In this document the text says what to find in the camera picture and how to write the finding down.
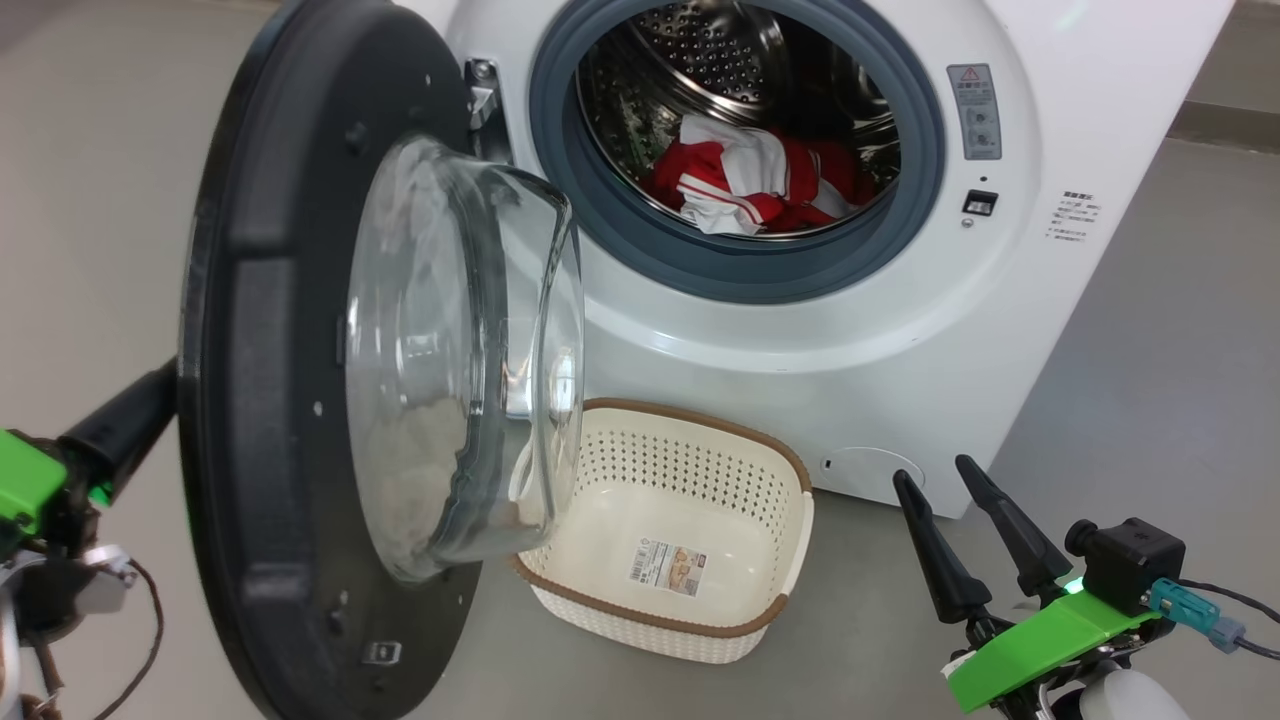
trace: control label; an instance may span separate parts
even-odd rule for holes
[[[951,91],[960,110],[960,133],[965,160],[998,160],[1000,110],[991,65],[947,65]]]

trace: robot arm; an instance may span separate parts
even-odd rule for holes
[[[1138,650],[1176,624],[1210,638],[1224,652],[1245,648],[1280,659],[1244,641],[1244,626],[1189,587],[1238,593],[1179,580],[1187,546],[1164,530],[1130,518],[1098,529],[1080,520],[1066,550],[1084,557],[1079,580],[1060,585],[1071,562],[987,477],[972,457],[956,457],[965,486],[996,524],[1018,568],[1018,584],[1039,597],[1041,611],[1010,623],[987,611],[991,592],[969,575],[933,523],[932,509],[911,477],[899,470],[893,487],[902,505],[938,620],[965,623],[969,647],[952,653],[943,675],[965,712],[991,706],[1011,720],[1180,720],[1176,701],[1151,678],[1130,669]],[[1280,614],[1244,598],[1280,621]],[[1048,702],[1048,693],[1084,685]]]
[[[61,682],[49,643],[84,615],[115,612],[141,575],[156,610],[146,665],[105,717],[141,683],[164,629],[150,574],[114,544],[99,544],[95,507],[110,506],[174,415],[177,364],[147,373],[56,439],[0,430],[0,719],[56,716]],[[47,698],[19,697],[20,644],[36,650]]]

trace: laundry basket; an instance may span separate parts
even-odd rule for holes
[[[813,491],[788,447],[662,405],[591,400],[573,502],[516,570],[556,616],[699,662],[750,652],[795,585]]]

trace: washing machine door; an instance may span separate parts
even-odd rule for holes
[[[282,9],[205,167],[179,352],[214,624],[270,717],[399,717],[479,561],[547,541],[582,401],[568,204],[466,155],[444,41],[384,0]]]

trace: warning label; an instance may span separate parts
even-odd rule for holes
[[[707,568],[707,553],[696,550],[640,538],[631,561],[630,579],[689,597],[698,597],[698,585]]]
[[[960,132],[965,160],[998,160],[1000,109],[991,65],[948,65],[947,78],[960,111]]]
[[[1048,227],[1044,228],[1044,237],[1050,240],[1065,240],[1068,242],[1084,242],[1089,232],[1098,222],[1102,206],[1088,192],[1065,190],[1057,199],[1053,210],[1050,213]]]

